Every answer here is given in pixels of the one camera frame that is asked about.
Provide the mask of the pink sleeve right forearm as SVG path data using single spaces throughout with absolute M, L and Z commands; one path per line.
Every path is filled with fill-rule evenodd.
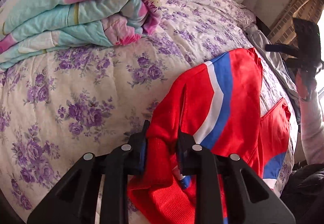
M 301 141 L 308 165 L 323 164 L 323 114 L 317 92 L 314 90 L 310 101 L 300 99 Z

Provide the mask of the person's right hand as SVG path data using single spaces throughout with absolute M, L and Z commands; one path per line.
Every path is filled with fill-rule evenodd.
M 316 91 L 316 79 L 314 77 L 308 78 L 305 71 L 298 69 L 295 76 L 295 84 L 299 98 L 306 102 L 310 101 L 312 94 Z

